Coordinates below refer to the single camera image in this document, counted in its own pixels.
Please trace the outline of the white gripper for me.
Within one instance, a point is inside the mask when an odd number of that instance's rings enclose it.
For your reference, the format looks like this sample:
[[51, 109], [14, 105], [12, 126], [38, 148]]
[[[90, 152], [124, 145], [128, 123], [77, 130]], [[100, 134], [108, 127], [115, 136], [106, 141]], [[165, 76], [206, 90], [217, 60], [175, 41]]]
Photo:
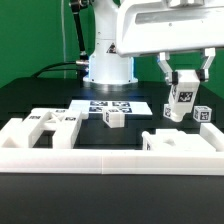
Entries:
[[120, 56], [156, 54], [168, 85], [178, 84], [178, 73], [168, 52], [202, 51], [196, 71], [209, 80], [214, 48], [224, 47], [224, 0], [124, 0], [118, 9], [116, 48]]

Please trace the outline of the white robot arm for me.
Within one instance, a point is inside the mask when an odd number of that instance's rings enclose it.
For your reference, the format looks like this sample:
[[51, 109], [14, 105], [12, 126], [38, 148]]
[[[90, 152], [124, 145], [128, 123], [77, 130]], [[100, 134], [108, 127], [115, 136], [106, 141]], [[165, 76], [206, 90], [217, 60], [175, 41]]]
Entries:
[[172, 77], [170, 53], [202, 50], [199, 77], [206, 80], [215, 50], [224, 48], [224, 0], [89, 0], [95, 14], [95, 50], [85, 81], [96, 85], [135, 83], [133, 59], [160, 56]]

